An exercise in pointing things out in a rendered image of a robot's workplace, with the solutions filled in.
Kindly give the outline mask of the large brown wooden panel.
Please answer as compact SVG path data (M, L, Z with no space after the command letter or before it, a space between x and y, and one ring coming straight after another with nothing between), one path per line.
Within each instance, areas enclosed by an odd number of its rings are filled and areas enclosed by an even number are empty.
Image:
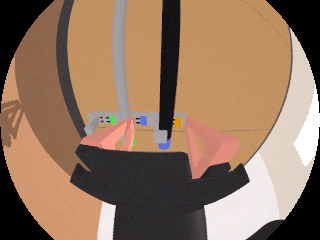
M127 0L125 66L130 111L159 112L162 0ZM289 25L266 0L180 0L174 113L236 137L229 161L245 166L273 130L293 65ZM90 111L119 111L112 57L115 0L64 0L56 37L62 94L81 137ZM185 152L185 127L171 144L153 143L153 126L135 125L131 151ZM228 172L229 172L228 171Z

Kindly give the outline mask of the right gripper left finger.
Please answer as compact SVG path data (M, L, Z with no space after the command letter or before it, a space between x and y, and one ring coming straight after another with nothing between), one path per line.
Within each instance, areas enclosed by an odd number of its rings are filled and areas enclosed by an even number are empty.
M80 144L96 146L103 149L115 149L115 143L127 131L120 150L131 151L134 138L134 116L84 137Z

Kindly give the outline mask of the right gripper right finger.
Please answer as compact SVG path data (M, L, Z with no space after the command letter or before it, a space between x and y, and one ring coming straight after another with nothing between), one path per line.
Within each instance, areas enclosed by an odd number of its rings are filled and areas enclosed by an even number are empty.
M189 116L186 116L184 125L192 179L200 178L211 165L229 162L240 148L240 143L236 137L205 125ZM205 143L203 154L193 133Z

